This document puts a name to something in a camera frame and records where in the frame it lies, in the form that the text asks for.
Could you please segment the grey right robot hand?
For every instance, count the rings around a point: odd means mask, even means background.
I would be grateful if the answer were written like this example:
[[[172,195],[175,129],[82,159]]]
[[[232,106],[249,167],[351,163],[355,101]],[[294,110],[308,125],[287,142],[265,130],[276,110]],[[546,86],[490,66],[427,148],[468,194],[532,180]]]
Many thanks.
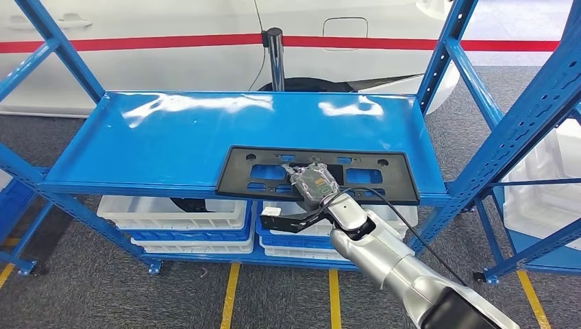
[[[313,162],[304,167],[282,164],[281,167],[288,174],[291,186],[302,196],[303,201],[298,204],[304,210],[317,209],[326,197],[340,191],[338,182],[324,163]]]

